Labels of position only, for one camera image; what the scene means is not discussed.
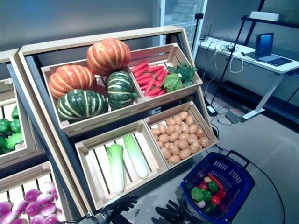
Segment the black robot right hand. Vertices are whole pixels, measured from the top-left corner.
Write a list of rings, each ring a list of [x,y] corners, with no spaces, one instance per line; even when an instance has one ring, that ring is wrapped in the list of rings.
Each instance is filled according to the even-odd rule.
[[[196,224],[196,220],[185,208],[168,200],[165,208],[157,206],[155,211],[171,224]]]

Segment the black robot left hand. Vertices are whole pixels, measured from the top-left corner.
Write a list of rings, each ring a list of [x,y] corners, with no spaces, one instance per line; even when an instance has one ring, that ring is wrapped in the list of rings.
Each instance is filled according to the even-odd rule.
[[[105,207],[107,223],[130,224],[131,222],[129,222],[121,213],[134,208],[138,198],[138,196],[125,196],[107,205]]]

